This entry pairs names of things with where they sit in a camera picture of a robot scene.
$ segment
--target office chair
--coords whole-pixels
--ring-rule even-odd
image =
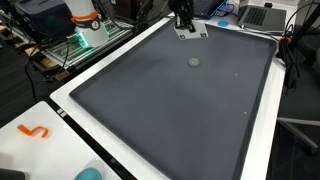
[[[306,143],[314,155],[318,153],[318,145],[294,124],[320,126],[320,49],[313,66],[300,61],[299,71],[297,89],[282,97],[277,120]]]

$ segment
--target teal object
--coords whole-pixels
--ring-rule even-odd
[[[81,171],[75,180],[102,180],[102,178],[97,169],[87,168]]]
[[[227,27],[229,25],[229,23],[227,21],[219,21],[218,22],[218,26],[220,27]]]

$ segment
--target table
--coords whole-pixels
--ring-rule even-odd
[[[20,124],[44,126],[48,136],[26,136],[17,129]],[[88,167],[103,179],[121,179],[45,102],[1,128],[0,142],[0,168],[25,172],[32,180],[74,179]]]
[[[287,16],[291,16],[291,14],[293,14],[297,8],[280,4],[275,7],[287,9]],[[233,22],[233,25],[230,25],[229,27],[236,28],[236,19],[235,17],[231,16],[232,15],[225,18],[232,18],[232,21],[229,23],[231,24]],[[217,25],[219,20],[221,19],[213,18],[205,23]],[[97,142],[101,144],[101,146],[103,146],[137,179],[157,180],[168,178],[150,165],[140,155],[134,152],[111,131],[101,125],[89,113],[82,109],[69,97],[69,93],[168,21],[169,19],[167,18],[162,19],[50,95],[53,101],[55,101],[66,113],[68,113],[69,116],[71,116],[80,126],[82,126]],[[282,61],[274,58],[270,66],[256,122],[253,128],[245,165],[242,172],[242,180],[260,180],[265,179],[266,177],[284,75],[285,69]]]

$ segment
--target gray mat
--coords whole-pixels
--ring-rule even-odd
[[[239,179],[276,43],[211,26],[181,41],[173,27],[70,95],[171,179]]]

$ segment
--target black robot end effector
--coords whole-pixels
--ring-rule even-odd
[[[191,33],[196,32],[192,23],[193,3],[190,0],[169,0],[168,6],[175,14],[176,29],[187,29]]]

